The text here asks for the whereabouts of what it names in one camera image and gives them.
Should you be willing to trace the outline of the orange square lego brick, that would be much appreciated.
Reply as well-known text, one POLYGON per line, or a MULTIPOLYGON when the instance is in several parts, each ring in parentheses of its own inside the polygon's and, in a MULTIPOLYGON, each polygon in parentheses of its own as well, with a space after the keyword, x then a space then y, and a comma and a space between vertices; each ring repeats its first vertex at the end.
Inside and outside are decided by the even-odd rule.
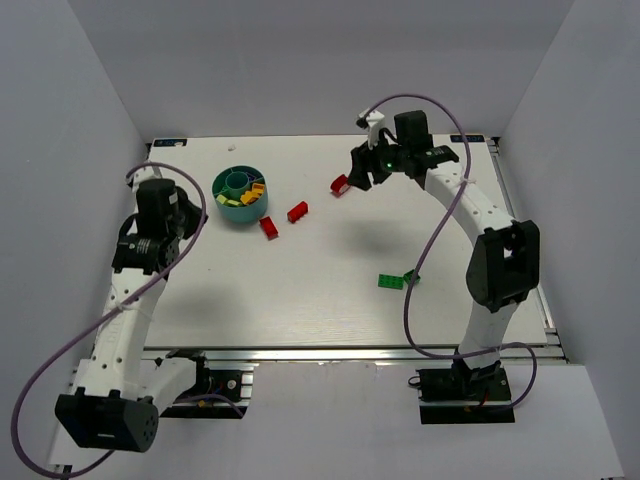
POLYGON ((254 203, 255 201, 257 201, 260 198, 261 194, 252 190, 248 190, 246 192, 244 192, 241 197, 240 197, 240 201, 244 204, 244 205, 250 205, 252 203, 254 203))

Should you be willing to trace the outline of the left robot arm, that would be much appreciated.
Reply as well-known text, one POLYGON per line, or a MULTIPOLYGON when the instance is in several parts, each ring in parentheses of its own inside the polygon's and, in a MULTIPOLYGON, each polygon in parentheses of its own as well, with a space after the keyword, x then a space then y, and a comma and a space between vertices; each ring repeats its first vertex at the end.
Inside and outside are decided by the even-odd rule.
POLYGON ((82 448, 145 452, 159 417, 201 378, 203 362, 190 353, 156 364, 140 381, 141 356, 155 307, 166 286, 166 268, 190 238, 201 210, 171 179, 148 179, 136 189, 137 211, 122 225, 112 261, 105 308, 113 319, 100 327, 86 371, 71 394, 62 394, 55 415, 82 448))

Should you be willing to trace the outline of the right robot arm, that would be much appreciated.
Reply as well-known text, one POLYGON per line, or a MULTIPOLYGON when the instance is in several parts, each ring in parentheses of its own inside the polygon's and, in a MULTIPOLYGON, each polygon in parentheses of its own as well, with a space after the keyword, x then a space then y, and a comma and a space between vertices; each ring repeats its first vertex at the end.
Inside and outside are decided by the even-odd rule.
POLYGON ((367 139, 351 152, 347 182, 367 191, 402 173, 463 229, 473 247, 465 274, 473 303, 453 369, 466 383, 488 379, 499 368, 499 348, 513 314, 539 283, 539 229, 498 207, 471 181, 454 150, 435 145, 424 112, 398 114, 394 123, 396 133, 387 138, 383 114, 359 115, 367 139))

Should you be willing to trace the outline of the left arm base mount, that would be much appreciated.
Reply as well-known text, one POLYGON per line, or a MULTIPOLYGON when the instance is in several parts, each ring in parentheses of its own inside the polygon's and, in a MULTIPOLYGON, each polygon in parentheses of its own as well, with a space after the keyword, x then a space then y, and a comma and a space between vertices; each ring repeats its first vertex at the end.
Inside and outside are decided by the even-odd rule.
POLYGON ((188 359, 195 364, 195 384, 178 396, 162 418, 172 419, 241 419, 248 399, 242 394, 245 371, 211 367, 203 351, 175 349, 166 359, 188 359))

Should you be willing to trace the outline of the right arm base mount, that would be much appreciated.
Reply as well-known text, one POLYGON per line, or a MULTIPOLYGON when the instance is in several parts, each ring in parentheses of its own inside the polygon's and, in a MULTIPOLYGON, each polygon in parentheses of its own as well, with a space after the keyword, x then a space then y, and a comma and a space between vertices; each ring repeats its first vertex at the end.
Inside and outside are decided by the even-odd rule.
POLYGON ((418 392, 422 425, 511 424, 511 390, 503 368, 490 379, 465 384, 452 369, 421 369, 407 384, 418 392))

